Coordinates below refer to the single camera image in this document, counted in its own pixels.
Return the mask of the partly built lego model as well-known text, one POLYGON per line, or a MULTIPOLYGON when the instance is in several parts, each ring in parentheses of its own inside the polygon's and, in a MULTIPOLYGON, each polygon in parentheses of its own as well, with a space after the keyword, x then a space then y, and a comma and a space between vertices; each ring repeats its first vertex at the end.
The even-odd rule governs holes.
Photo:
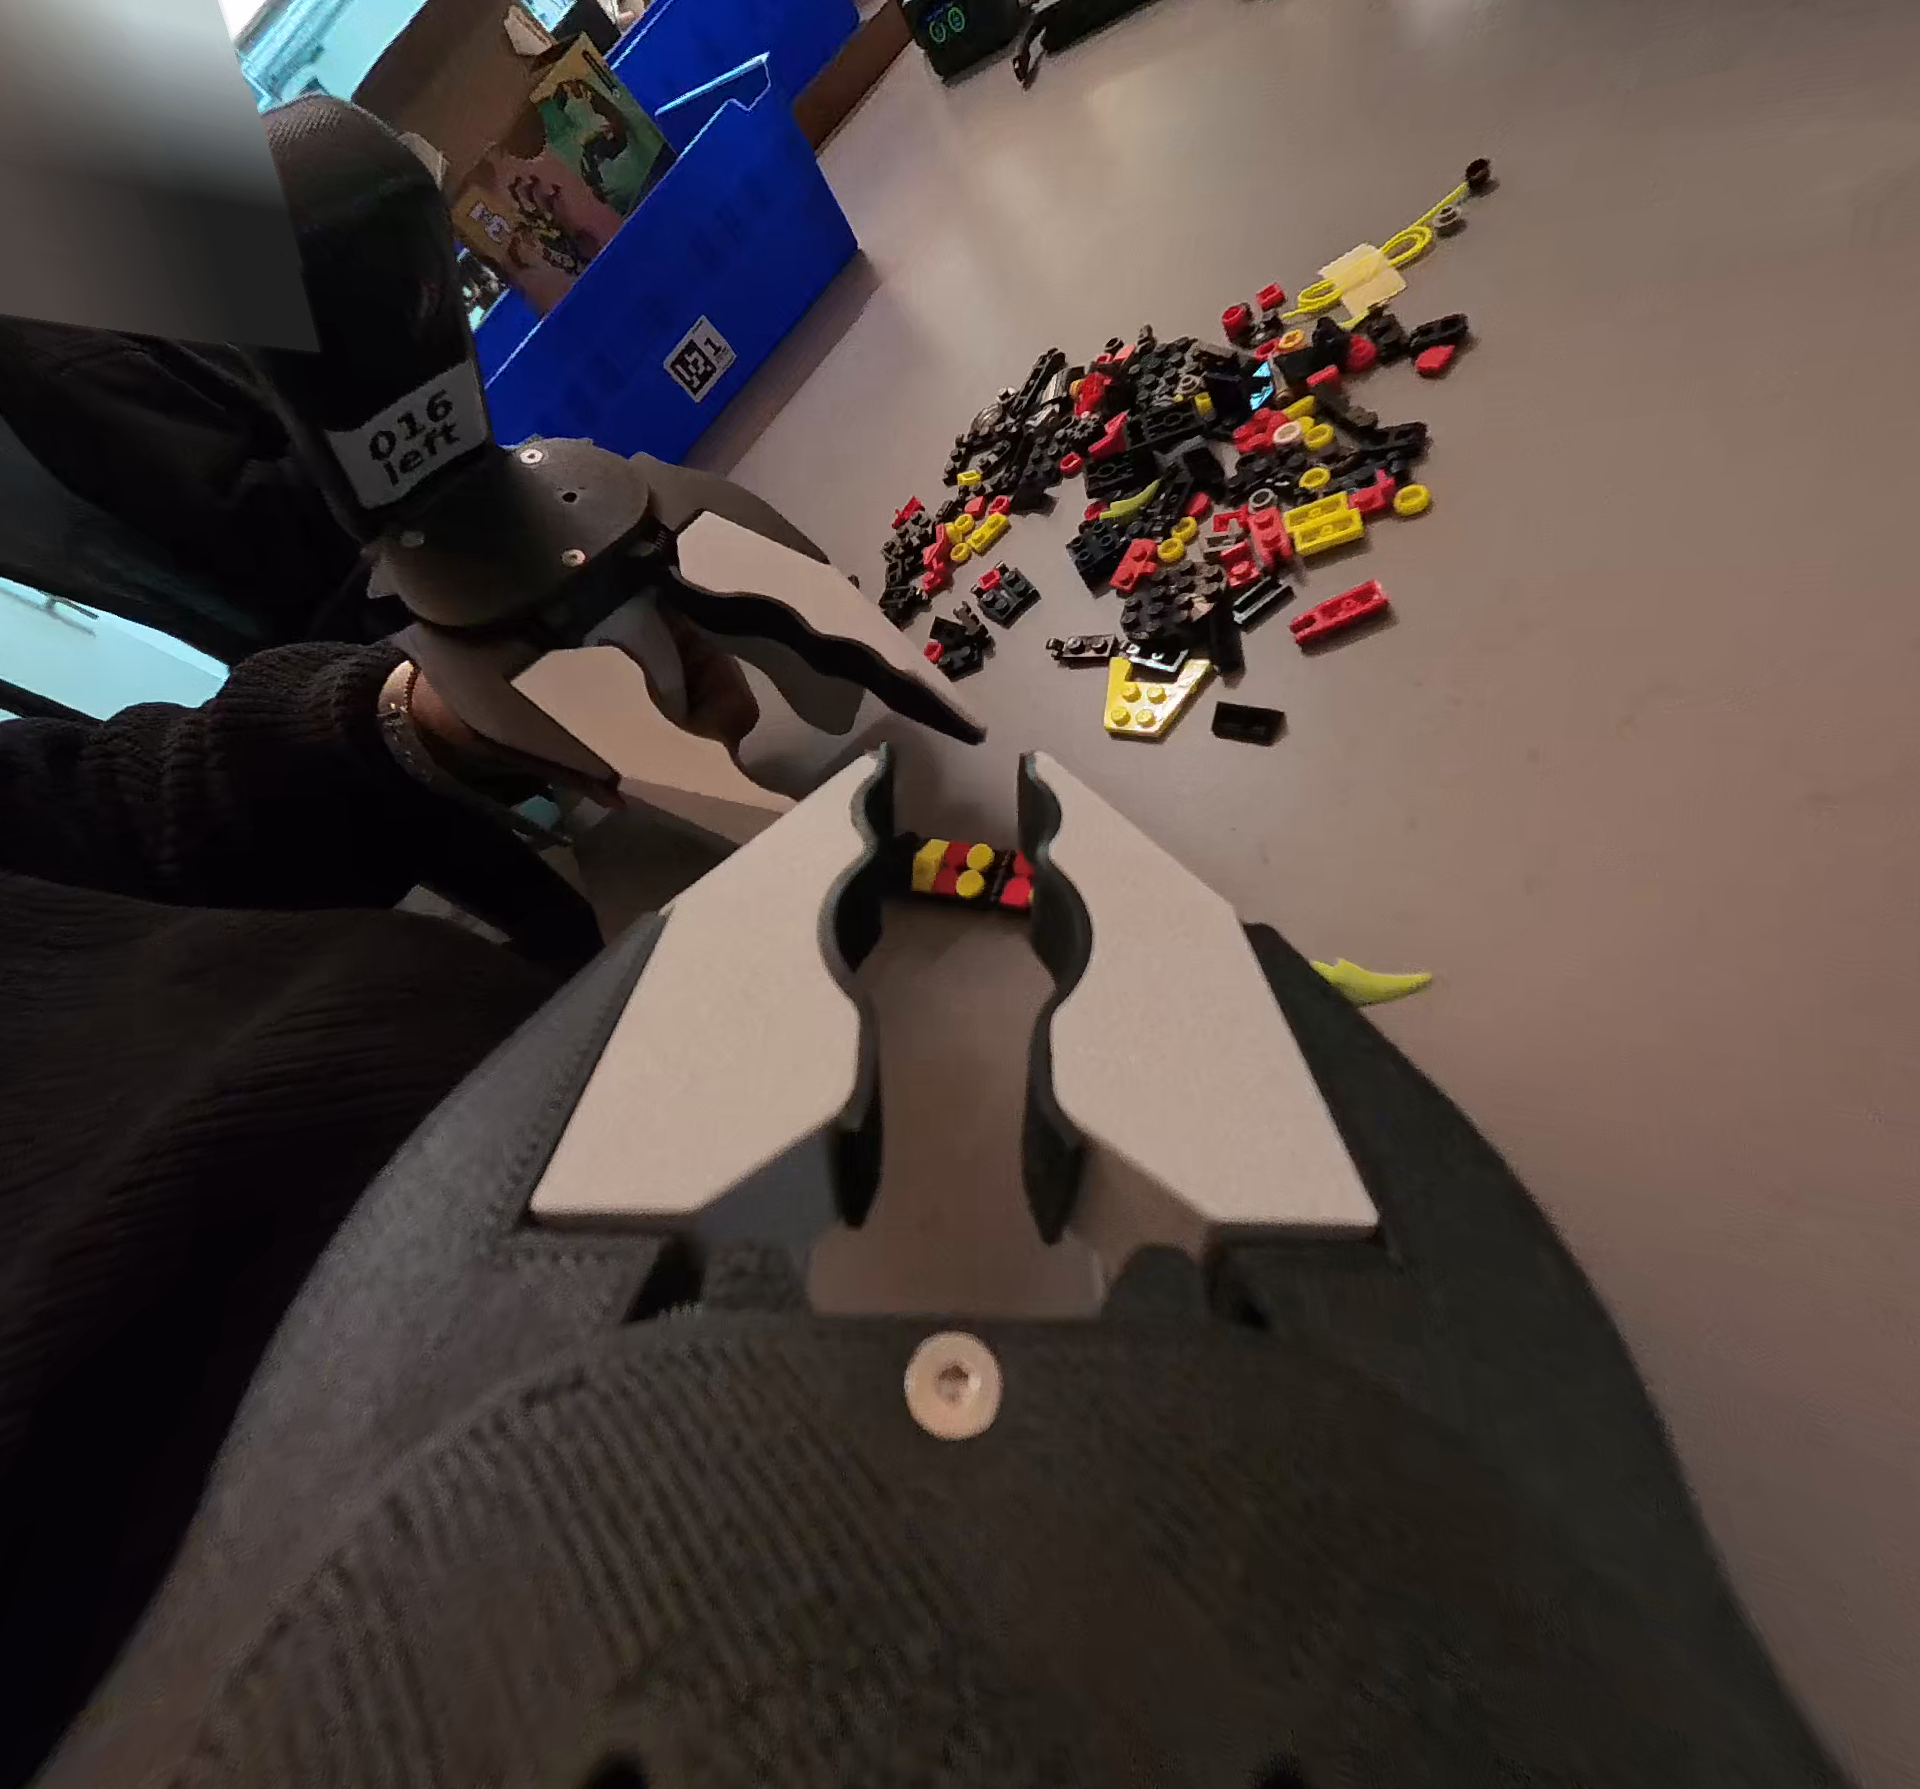
POLYGON ((969 913, 1026 916, 1034 871, 1017 846, 965 839, 905 842, 910 898, 969 913))

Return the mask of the pile of lego pieces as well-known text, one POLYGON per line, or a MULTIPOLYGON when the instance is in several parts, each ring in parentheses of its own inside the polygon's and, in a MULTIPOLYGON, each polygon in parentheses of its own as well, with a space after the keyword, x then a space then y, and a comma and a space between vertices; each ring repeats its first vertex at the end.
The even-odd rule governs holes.
POLYGON ((1110 339, 1090 364, 1043 353, 1024 382, 957 433, 936 503, 909 500, 883 546, 879 604, 929 619, 927 660, 977 673, 1008 628, 982 619, 975 581, 1017 517, 1081 491, 1064 541, 1073 576, 1118 602, 1123 656, 1176 673, 1189 656, 1236 675, 1242 642, 1301 588, 1305 568, 1360 546, 1384 517, 1430 511, 1421 421, 1384 421, 1360 382, 1408 367, 1440 379, 1476 341, 1470 314, 1406 325, 1284 312, 1282 288, 1222 314, 1225 343, 1110 339))

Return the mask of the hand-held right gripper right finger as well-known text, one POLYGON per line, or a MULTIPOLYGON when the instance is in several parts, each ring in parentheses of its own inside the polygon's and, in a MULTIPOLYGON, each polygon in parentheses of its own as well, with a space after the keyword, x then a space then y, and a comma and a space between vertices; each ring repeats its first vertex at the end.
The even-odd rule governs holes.
POLYGON ((1034 750, 1022 1183, 1044 1245, 1214 1259, 1371 1240, 1379 1207, 1234 908, 1034 750))

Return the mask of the black charger with green lights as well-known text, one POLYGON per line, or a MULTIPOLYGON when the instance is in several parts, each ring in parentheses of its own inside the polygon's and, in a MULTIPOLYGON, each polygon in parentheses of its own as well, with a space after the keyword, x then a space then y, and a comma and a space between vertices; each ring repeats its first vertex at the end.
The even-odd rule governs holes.
POLYGON ((1024 23, 1024 0, 898 0, 910 42, 942 82, 992 63, 1024 23))

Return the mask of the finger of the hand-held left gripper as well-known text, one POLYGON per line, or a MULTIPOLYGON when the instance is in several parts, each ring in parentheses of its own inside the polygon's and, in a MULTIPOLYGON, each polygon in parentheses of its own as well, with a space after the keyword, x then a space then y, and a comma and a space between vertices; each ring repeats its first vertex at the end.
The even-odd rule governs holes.
POLYGON ((620 611, 580 649, 547 653, 516 691, 615 773, 624 801, 651 808, 790 808, 753 779, 738 749, 686 725, 680 653, 663 611, 620 611))
POLYGON ((670 541, 663 600, 822 736, 849 738, 879 703, 960 745, 987 738, 947 677, 833 566, 714 511, 670 541))

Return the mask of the person's black knit sweater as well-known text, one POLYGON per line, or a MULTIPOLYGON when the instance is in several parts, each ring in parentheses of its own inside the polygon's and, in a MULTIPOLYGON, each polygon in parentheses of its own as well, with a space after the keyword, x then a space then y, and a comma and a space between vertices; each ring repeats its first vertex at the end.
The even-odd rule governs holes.
POLYGON ((372 1180, 603 936, 4 879, 4 1785, 147 1608, 276 1321, 372 1180))

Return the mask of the person's left hand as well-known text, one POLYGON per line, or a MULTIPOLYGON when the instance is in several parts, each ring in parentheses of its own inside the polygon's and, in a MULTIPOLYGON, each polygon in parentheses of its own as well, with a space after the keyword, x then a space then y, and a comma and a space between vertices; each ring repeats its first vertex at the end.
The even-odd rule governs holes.
MULTIPOLYGON (((715 649, 691 622, 667 613, 666 634, 680 653, 686 689, 685 725, 699 738, 738 749, 758 721, 758 705, 734 657, 715 649)), ((617 787, 580 771, 524 756, 459 719, 419 668, 404 673, 398 717, 432 766, 475 794, 520 804, 541 792, 592 794, 617 803, 617 787)))

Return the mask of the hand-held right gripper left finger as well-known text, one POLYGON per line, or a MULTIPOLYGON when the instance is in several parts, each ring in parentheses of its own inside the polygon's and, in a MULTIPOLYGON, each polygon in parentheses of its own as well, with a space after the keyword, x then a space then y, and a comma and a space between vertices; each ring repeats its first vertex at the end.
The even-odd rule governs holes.
POLYGON ((661 916, 531 1218, 692 1248, 810 1248, 883 1178, 872 954, 892 749, 834 773, 661 916))

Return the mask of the blue plastic bin with tag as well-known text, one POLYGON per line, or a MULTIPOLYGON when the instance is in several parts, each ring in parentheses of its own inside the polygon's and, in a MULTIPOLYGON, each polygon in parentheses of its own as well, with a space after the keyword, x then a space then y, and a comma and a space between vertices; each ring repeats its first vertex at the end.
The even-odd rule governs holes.
POLYGON ((558 306, 506 296, 476 335, 493 433, 678 462, 857 239, 766 53, 660 109, 678 157, 558 306))

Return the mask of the beige wristwatch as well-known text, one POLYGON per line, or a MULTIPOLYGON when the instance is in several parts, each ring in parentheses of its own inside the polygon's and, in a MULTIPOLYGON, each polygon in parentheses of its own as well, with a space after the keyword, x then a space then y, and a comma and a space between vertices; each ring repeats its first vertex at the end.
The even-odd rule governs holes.
POLYGON ((385 677, 377 691, 377 734, 394 766, 417 785, 434 792, 441 785, 445 771, 413 717, 417 682, 419 666, 411 660, 398 662, 385 677))

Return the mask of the yellow wedge lego plate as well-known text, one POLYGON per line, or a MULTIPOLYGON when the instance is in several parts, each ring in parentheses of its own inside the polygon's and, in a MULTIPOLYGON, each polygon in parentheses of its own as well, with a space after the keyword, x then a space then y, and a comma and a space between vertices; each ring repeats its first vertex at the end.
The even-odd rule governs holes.
POLYGON ((1163 743, 1212 682, 1214 665, 1203 656, 1189 656, 1170 677, 1141 670, 1130 656, 1115 656, 1101 725, 1118 743, 1163 743))

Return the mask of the printed cardboard lego box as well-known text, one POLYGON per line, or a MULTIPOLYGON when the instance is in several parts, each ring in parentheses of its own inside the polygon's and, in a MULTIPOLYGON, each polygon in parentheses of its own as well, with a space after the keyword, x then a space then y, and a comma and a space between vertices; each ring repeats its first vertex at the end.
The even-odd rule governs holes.
POLYGON ((455 239, 536 316, 680 157, 588 36, 521 0, 425 0, 351 99, 427 157, 455 239))

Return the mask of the red lego plate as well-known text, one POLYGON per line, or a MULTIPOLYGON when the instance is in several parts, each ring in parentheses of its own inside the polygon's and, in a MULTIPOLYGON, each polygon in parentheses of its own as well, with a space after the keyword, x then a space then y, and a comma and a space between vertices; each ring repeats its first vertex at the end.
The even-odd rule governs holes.
POLYGON ((1301 649, 1325 649, 1352 634, 1384 622, 1394 613, 1386 589, 1372 578, 1303 611, 1287 622, 1287 634, 1301 649))

